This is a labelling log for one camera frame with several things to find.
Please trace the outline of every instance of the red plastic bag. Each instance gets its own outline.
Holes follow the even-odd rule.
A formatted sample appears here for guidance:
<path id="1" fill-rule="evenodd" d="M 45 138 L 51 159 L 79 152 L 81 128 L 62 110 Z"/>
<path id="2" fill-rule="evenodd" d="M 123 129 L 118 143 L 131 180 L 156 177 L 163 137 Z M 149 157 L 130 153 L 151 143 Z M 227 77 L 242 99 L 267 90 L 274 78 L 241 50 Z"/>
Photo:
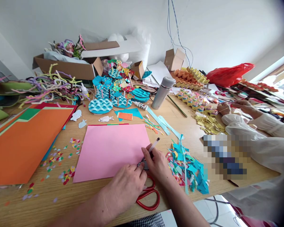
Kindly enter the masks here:
<path id="1" fill-rule="evenodd" d="M 251 63 L 243 63 L 232 68 L 217 68 L 210 71 L 206 77 L 211 84 L 229 88 L 230 86 L 239 83 L 243 75 L 255 67 Z"/>

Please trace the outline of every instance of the floor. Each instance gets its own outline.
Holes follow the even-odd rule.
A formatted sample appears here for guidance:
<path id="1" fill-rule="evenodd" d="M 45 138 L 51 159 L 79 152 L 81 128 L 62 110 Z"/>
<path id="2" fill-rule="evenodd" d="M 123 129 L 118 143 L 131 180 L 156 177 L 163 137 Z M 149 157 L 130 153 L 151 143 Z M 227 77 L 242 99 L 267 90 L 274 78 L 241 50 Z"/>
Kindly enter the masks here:
<path id="1" fill-rule="evenodd" d="M 227 200 L 221 195 L 216 195 L 215 198 L 218 201 L 227 202 Z M 194 205 L 209 223 L 214 221 L 217 214 L 215 202 L 200 200 L 194 202 Z M 236 216 L 234 210 L 229 204 L 218 203 L 218 208 L 219 217 L 216 221 L 216 224 L 222 227 L 247 227 L 244 222 Z M 166 227 L 177 227 L 175 218 L 171 210 L 161 212 L 161 216 Z"/>

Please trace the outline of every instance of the pink paper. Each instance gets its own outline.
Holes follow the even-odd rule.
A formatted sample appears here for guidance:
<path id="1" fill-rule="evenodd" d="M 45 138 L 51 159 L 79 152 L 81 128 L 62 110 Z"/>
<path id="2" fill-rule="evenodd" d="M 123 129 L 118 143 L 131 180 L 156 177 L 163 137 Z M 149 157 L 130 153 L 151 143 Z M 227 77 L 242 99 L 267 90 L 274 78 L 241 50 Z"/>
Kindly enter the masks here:
<path id="1" fill-rule="evenodd" d="M 113 177 L 125 164 L 138 164 L 149 144 L 144 124 L 88 126 L 73 183 Z"/>

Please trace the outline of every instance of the hand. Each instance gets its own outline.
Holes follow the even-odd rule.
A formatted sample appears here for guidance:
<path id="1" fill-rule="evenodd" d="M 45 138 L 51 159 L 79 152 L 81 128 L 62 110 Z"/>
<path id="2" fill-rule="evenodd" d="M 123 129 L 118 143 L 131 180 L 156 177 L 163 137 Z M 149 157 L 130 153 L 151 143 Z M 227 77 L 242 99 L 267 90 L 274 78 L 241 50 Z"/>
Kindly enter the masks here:
<path id="1" fill-rule="evenodd" d="M 147 162 L 148 168 L 152 175 L 164 186 L 168 187 L 171 181 L 175 181 L 171 170 L 167 164 L 167 160 L 162 151 L 154 148 L 152 154 L 154 157 L 151 159 L 150 153 L 148 150 L 152 144 L 148 145 L 146 148 L 141 148 L 145 160 Z"/>
<path id="2" fill-rule="evenodd" d="M 260 117 L 263 113 L 254 108 L 247 100 L 235 100 L 233 107 L 241 109 L 244 113 L 251 115 L 253 119 Z"/>
<path id="3" fill-rule="evenodd" d="M 130 208 L 141 194 L 147 174 L 144 163 L 137 165 L 127 164 L 123 166 L 111 182 L 103 188 L 105 203 L 109 206 L 109 212 L 117 216 Z"/>
<path id="4" fill-rule="evenodd" d="M 231 113 L 231 108 L 228 103 L 223 102 L 218 104 L 217 111 L 220 112 L 220 114 L 222 115 L 226 115 Z"/>

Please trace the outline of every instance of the red scissors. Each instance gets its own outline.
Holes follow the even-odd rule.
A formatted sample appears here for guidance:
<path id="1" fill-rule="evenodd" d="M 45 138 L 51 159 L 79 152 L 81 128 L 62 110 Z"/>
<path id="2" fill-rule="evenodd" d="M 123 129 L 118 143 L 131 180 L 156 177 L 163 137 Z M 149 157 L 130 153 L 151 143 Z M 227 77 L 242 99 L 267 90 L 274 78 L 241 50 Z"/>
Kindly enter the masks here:
<path id="1" fill-rule="evenodd" d="M 157 209 L 157 207 L 159 206 L 159 203 L 160 203 L 160 194 L 157 190 L 155 190 L 155 180 L 151 177 L 151 176 L 147 176 L 149 179 L 152 180 L 152 186 L 150 187 L 147 187 L 146 189 L 144 189 L 143 191 L 146 191 L 145 193 L 139 195 L 136 203 L 142 207 L 143 209 L 145 210 L 148 210 L 148 211 L 153 211 L 155 209 Z M 149 195 L 150 193 L 153 193 L 155 192 L 157 194 L 157 201 L 155 202 L 154 205 L 152 205 L 151 207 L 147 207 L 145 206 L 143 203 L 141 203 L 139 200 L 144 198 L 145 196 Z"/>

